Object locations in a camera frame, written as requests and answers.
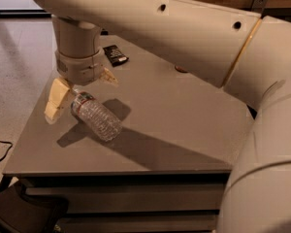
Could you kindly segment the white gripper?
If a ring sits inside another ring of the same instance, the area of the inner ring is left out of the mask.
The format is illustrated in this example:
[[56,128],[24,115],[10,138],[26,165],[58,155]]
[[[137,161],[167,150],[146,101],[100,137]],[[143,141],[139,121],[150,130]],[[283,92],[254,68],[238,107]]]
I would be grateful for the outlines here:
[[73,84],[88,85],[99,79],[103,83],[118,85],[115,75],[108,68],[104,69],[104,56],[102,49],[83,58],[65,56],[58,50],[55,52],[57,72],[63,78],[55,78],[50,87],[45,108],[48,124],[56,123],[74,100]]

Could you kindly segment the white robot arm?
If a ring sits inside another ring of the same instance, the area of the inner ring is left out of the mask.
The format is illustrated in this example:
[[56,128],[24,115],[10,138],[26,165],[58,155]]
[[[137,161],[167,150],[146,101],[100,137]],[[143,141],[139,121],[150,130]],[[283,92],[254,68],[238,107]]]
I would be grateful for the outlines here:
[[101,27],[224,91],[257,118],[230,175],[216,233],[291,233],[291,23],[191,0],[34,0],[55,21],[60,75],[104,70]]

